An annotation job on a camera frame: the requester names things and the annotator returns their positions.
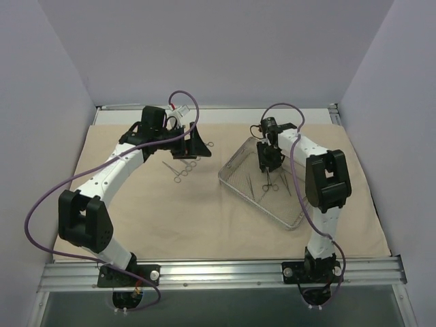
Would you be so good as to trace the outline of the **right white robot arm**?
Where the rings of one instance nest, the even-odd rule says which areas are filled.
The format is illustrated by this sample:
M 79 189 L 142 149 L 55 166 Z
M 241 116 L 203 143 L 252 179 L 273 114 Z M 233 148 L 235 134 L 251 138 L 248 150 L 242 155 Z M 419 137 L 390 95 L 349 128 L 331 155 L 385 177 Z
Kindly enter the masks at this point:
M 261 172 L 270 174 L 279 169 L 286 157 L 294 178 L 295 163 L 305 169 L 305 200 L 298 181 L 294 182 L 302 211 L 313 229 L 302 272 L 308 280 L 318 281 L 337 267 L 337 221 L 352 193 L 345 153 L 329 150 L 302 135 L 294 124 L 279 125 L 273 117 L 262 119 L 256 127 L 262 133 L 256 144 Z

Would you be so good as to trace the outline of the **steel curved hemostat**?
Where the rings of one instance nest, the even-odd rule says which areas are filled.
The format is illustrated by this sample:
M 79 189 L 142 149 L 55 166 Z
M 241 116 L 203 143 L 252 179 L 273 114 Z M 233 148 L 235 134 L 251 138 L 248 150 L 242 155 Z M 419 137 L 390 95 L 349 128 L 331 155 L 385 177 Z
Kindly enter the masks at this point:
M 168 163 L 166 163 L 165 161 L 162 162 L 162 164 L 167 167 L 173 174 L 174 174 L 174 178 L 173 181 L 175 183 L 181 183 L 182 178 L 184 176 L 188 176 L 188 171 L 186 170 L 176 170 L 175 168 L 173 168 L 172 166 L 170 166 Z

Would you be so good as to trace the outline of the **steel ring-handled clamp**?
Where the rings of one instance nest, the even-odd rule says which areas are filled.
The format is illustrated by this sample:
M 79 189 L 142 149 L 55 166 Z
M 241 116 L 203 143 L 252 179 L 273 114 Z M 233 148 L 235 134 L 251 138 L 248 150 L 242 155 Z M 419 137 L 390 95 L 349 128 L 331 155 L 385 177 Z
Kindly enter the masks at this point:
M 185 165 L 187 172 L 191 172 L 197 166 L 196 160 L 181 159 L 181 162 Z

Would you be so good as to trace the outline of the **steel straight hemostat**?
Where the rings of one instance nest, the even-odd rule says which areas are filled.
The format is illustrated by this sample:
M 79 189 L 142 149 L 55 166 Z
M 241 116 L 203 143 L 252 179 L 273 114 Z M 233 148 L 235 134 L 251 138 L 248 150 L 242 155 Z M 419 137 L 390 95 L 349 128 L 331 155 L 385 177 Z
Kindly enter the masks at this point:
M 269 171 L 266 170 L 265 173 L 266 173 L 266 183 L 262 185 L 262 191 L 263 192 L 267 192 L 267 191 L 270 191 L 270 190 L 278 191 L 279 190 L 279 186 L 272 182 L 272 179 L 270 177 Z

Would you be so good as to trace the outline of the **beige wrapping cloth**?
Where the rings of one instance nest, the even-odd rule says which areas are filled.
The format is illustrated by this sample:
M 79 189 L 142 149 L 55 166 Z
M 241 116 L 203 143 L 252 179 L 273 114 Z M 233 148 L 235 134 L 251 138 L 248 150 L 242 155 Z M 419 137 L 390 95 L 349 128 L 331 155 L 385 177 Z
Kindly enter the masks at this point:
M 303 222 L 289 231 L 224 187 L 218 172 L 249 137 L 241 124 L 203 124 L 201 137 L 212 141 L 212 156 L 201 159 L 182 179 L 183 164 L 159 151 L 138 168 L 111 201 L 108 212 L 115 238 L 143 260 L 239 260 L 301 258 L 311 228 Z M 304 135 L 346 156 L 352 194 L 341 211 L 336 241 L 349 258 L 390 255 L 375 212 L 367 179 L 345 130 L 333 124 L 308 124 Z

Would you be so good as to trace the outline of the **steel tweezers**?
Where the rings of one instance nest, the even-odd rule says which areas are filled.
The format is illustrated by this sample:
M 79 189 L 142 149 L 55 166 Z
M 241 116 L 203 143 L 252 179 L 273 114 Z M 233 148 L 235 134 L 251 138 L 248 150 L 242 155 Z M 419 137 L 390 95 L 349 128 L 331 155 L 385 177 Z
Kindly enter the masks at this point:
M 253 201 L 255 201 L 255 193 L 254 193 L 254 190 L 253 190 L 253 183 L 252 183 L 252 180 L 251 180 L 251 176 L 249 174 L 247 175 L 247 183 L 248 183 L 249 190 L 250 190 L 250 193 L 251 193 L 251 198 L 252 198 Z
M 286 176 L 286 173 L 281 173 L 280 174 L 280 178 L 281 178 L 281 181 L 282 181 L 282 183 L 283 183 L 283 186 L 286 188 L 286 190 L 287 190 L 287 193 L 289 194 L 289 196 L 292 196 L 292 193 L 291 193 L 291 191 L 290 191 L 290 186 L 289 186 L 289 183 L 288 183 L 288 181 L 287 181 L 287 176 Z

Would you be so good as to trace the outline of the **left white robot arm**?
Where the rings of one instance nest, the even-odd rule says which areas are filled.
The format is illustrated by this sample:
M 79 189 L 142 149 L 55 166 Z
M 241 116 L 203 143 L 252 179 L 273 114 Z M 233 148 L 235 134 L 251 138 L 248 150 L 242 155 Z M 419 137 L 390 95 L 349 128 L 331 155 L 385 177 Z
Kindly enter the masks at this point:
M 194 125 L 184 137 L 183 117 L 188 112 L 187 106 L 144 107 L 140 121 L 120 137 L 104 167 L 75 191 L 59 196 L 59 237 L 115 266 L 112 276 L 121 285 L 131 285 L 138 269 L 134 255 L 114 237 L 109 204 L 129 176 L 158 150 L 170 151 L 174 159 L 212 155 Z

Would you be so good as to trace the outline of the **wire mesh instrument tray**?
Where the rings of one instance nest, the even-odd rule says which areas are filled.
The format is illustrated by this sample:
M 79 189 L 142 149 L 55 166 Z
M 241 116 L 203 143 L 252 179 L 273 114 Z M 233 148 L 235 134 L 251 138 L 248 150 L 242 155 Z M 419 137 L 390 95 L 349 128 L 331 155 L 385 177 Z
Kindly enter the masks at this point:
M 266 173 L 260 170 L 256 144 L 255 138 L 248 138 L 220 169 L 219 181 L 285 229 L 296 230 L 305 219 L 305 215 L 296 195 L 290 159 L 286 157 L 280 168 L 269 172 L 272 182 L 279 186 L 279 190 L 263 192 L 262 185 L 266 183 Z M 286 173 L 292 196 L 289 196 L 283 186 L 281 173 Z M 247 183 L 248 174 L 253 183 L 255 201 L 251 198 Z

